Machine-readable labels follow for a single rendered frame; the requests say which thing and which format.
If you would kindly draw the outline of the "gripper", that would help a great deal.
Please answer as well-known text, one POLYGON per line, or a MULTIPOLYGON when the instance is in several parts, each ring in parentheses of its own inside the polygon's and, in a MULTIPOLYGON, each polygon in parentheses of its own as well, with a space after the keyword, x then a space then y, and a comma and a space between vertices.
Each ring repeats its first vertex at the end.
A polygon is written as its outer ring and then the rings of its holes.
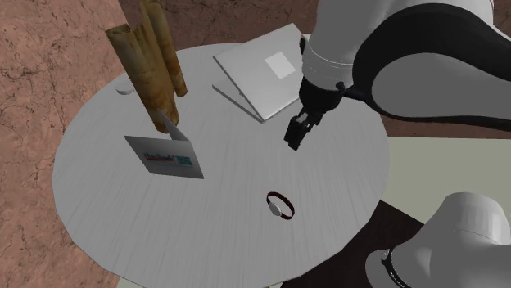
POLYGON ((323 114, 335 109, 346 94, 345 84, 337 82, 334 90, 319 88, 306 77, 302 78, 299 98, 303 105, 299 115, 293 116, 287 127, 284 141, 297 151, 303 138, 314 126, 318 126, 323 114))

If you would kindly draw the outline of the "grey book with white label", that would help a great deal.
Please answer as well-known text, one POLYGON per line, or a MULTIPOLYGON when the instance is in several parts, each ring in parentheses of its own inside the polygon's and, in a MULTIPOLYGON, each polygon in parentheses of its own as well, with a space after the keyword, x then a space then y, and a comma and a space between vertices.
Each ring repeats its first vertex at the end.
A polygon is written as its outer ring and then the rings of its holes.
POLYGON ((301 39, 288 24, 213 56, 228 77, 214 88, 264 123, 298 99, 301 39))

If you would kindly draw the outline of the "round grey table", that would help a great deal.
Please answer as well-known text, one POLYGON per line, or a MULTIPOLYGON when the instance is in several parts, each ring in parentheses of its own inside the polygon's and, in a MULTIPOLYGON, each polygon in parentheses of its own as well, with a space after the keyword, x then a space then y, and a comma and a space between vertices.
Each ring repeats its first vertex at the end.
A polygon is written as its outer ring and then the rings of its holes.
POLYGON ((214 44, 179 52, 188 94, 179 129, 203 179, 149 173, 124 136, 158 137, 138 95, 115 83, 70 122, 52 189, 72 241, 102 268, 145 288, 264 288, 332 257, 369 221, 385 191, 387 132, 379 114, 343 99, 297 151, 284 141, 294 103, 261 124, 213 89, 214 44), (270 191, 295 208, 272 214, 270 191))

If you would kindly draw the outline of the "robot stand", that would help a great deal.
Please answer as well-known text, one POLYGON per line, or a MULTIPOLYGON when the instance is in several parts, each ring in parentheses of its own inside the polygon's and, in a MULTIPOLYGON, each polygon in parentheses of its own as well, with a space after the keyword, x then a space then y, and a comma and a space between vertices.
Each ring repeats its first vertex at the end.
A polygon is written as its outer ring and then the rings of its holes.
POLYGON ((280 288, 372 288, 365 274, 369 254, 409 240, 422 226, 381 200, 370 220, 340 252, 280 288))

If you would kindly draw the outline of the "white folded card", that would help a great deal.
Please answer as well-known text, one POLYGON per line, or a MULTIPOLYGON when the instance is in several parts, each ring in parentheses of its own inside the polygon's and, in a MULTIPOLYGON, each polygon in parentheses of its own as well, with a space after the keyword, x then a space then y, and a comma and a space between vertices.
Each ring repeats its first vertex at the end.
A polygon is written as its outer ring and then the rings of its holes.
POLYGON ((201 166, 189 139, 159 110, 168 139, 124 136, 149 173, 203 179, 201 166))

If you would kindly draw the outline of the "small white disc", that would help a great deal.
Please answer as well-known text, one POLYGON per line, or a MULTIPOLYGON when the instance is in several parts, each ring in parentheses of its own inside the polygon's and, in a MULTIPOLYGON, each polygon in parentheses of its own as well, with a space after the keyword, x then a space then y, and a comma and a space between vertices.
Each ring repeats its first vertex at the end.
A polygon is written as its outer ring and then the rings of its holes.
POLYGON ((129 95, 135 91, 135 87, 129 79, 124 79, 116 84, 115 90, 120 95, 129 95))

